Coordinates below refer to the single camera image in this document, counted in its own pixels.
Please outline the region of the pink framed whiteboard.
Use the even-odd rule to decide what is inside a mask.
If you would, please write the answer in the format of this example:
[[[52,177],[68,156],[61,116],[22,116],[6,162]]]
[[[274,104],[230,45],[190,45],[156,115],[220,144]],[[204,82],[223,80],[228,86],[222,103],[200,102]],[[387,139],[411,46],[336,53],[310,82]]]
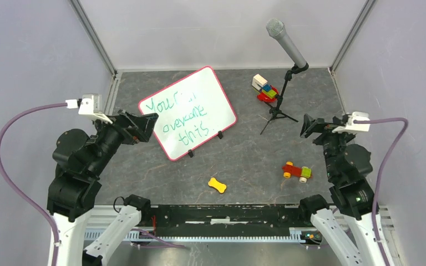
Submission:
[[[139,101],[142,114],[158,114],[154,135],[176,161],[237,122],[215,71],[205,66]]]

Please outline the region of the yellow bone-shaped eraser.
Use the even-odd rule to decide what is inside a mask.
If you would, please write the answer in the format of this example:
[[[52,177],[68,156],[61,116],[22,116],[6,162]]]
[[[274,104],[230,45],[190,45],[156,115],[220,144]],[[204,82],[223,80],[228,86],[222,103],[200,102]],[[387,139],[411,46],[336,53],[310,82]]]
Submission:
[[[218,181],[214,177],[210,178],[207,184],[209,187],[212,187],[217,190],[220,194],[223,194],[227,189],[227,186],[224,183]]]

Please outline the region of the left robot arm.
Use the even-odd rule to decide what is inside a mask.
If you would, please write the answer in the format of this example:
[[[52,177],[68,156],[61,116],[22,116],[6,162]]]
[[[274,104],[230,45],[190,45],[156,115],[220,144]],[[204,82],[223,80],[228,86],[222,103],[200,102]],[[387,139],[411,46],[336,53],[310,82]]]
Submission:
[[[48,188],[47,210],[53,220],[54,255],[50,265],[104,265],[128,233],[152,219],[150,201],[136,195],[125,200],[122,220],[112,223],[94,249],[84,248],[84,233],[102,185],[100,175],[121,145],[148,142],[159,118],[157,113],[134,115],[89,114],[96,129],[89,136],[81,129],[62,133],[52,157],[55,178]]]

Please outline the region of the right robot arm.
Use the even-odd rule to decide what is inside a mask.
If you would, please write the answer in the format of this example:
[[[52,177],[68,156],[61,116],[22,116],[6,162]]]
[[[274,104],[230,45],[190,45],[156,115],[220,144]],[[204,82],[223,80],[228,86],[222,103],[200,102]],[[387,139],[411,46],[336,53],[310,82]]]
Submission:
[[[303,117],[300,137],[319,134],[313,144],[323,148],[332,201],[352,234],[336,221],[321,195],[300,200],[298,219],[320,232],[342,265],[395,264],[383,234],[377,193],[366,179],[373,171],[371,153],[350,143],[357,133],[369,131],[369,122],[363,112],[334,117],[331,122],[309,114]]]

